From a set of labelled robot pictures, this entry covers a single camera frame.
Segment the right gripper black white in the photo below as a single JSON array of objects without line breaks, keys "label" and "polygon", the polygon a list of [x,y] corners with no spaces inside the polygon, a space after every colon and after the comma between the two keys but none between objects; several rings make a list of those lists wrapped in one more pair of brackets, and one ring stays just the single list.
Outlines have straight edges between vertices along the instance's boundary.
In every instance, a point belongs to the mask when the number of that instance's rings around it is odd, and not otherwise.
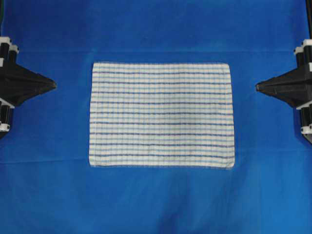
[{"label": "right gripper black white", "polygon": [[[300,111],[300,132],[312,143],[312,40],[305,39],[294,50],[297,67],[280,76],[259,82],[255,88],[258,92],[281,100]],[[304,91],[283,91],[276,86],[305,85]]]}]

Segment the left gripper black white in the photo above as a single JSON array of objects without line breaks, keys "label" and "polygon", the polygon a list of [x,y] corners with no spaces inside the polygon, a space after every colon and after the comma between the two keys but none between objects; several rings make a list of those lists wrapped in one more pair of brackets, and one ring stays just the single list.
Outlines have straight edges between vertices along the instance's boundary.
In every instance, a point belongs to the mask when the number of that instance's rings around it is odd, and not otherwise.
[{"label": "left gripper black white", "polygon": [[26,100],[56,89],[57,84],[41,74],[17,65],[17,45],[0,37],[0,138],[8,134],[13,110]]}]

